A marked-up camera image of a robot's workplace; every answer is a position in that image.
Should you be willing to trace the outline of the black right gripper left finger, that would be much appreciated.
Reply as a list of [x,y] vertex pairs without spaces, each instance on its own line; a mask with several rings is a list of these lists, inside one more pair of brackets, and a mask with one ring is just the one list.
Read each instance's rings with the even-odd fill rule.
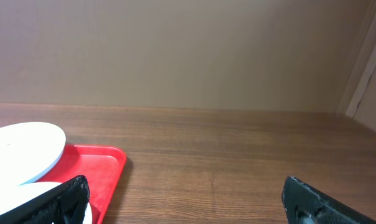
[[0,224],[90,224],[88,180],[78,175],[0,215]]

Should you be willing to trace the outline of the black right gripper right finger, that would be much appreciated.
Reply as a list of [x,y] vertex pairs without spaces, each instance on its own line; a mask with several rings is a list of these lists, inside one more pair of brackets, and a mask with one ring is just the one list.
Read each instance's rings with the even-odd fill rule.
[[289,224],[376,224],[376,221],[293,176],[282,190]]

